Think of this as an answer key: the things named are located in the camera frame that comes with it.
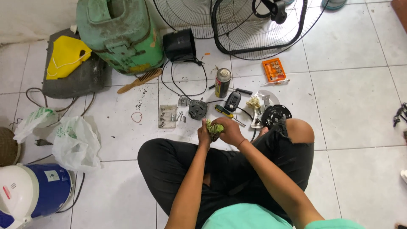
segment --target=screwdriver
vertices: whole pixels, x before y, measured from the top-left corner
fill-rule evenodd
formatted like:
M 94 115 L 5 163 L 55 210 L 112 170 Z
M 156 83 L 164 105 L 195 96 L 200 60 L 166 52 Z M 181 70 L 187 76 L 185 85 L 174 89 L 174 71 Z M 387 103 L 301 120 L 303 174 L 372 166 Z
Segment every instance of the screwdriver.
M 219 104 L 215 105 L 215 110 L 219 113 L 222 113 L 224 115 L 226 115 L 226 117 L 230 118 L 230 119 L 234 119 L 237 122 L 239 122 L 240 124 L 242 124 L 243 126 L 246 126 L 245 124 L 243 124 L 241 121 L 237 120 L 235 117 L 233 117 L 233 114 L 231 114 L 229 111 L 227 111 L 224 107 L 222 107 Z
M 210 90 L 210 89 L 212 89 L 212 88 L 214 88 L 215 87 L 215 85 L 212 85 L 212 86 L 210 86 L 208 89 Z M 253 94 L 253 92 L 252 91 L 249 91 L 249 90 L 243 90 L 243 89 L 240 89 L 240 88 L 230 88 L 230 89 L 233 89 L 233 90 L 235 90 L 235 91 L 238 91 L 238 92 L 241 92 L 241 93 L 243 93 L 243 94 L 247 94 L 247 95 L 252 95 Z

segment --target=spray can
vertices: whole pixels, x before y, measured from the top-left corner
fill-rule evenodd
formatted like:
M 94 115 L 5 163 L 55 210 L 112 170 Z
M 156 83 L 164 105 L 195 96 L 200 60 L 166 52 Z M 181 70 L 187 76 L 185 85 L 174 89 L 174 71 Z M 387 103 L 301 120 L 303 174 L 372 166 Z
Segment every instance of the spray can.
M 216 72 L 215 78 L 215 95 L 218 98 L 225 98 L 228 94 L 228 89 L 230 85 L 230 79 L 232 78 L 232 73 L 226 69 L 221 68 Z

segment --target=man's hand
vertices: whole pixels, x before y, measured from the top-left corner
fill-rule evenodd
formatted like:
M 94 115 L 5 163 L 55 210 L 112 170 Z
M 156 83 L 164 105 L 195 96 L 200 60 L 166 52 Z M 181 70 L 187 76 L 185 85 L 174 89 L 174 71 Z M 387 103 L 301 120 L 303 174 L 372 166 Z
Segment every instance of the man's hand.
M 210 136 L 206 127 L 206 119 L 202 119 L 202 126 L 198 129 L 198 149 L 202 148 L 205 152 L 209 151 Z
M 213 120 L 211 125 L 214 124 L 221 124 L 224 128 L 224 131 L 219 135 L 219 138 L 226 142 L 227 144 L 234 145 L 238 147 L 240 142 L 242 142 L 245 138 L 243 137 L 242 133 L 240 132 L 239 125 L 237 122 L 226 118 L 221 117 Z

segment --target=green jerry can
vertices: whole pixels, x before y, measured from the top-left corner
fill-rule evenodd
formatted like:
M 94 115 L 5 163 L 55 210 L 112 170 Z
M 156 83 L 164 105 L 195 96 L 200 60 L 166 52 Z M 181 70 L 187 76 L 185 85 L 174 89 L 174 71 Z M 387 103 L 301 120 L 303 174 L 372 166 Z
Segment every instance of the green jerry can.
M 122 74 L 164 63 L 161 37 L 144 0 L 79 0 L 77 26 L 81 40 Z

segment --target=white plastic bag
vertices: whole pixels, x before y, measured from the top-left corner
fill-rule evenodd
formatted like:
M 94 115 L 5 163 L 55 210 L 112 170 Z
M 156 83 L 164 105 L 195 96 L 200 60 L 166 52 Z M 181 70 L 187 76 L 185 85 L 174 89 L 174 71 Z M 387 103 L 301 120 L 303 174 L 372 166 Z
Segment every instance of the white plastic bag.
M 18 124 L 13 139 L 17 140 L 18 143 L 22 143 L 25 141 L 25 138 L 33 132 L 34 128 L 44 128 L 57 121 L 58 113 L 55 110 L 40 107 Z
M 52 154 L 67 170 L 90 172 L 100 168 L 101 147 L 92 127 L 82 117 L 63 117 L 57 130 Z

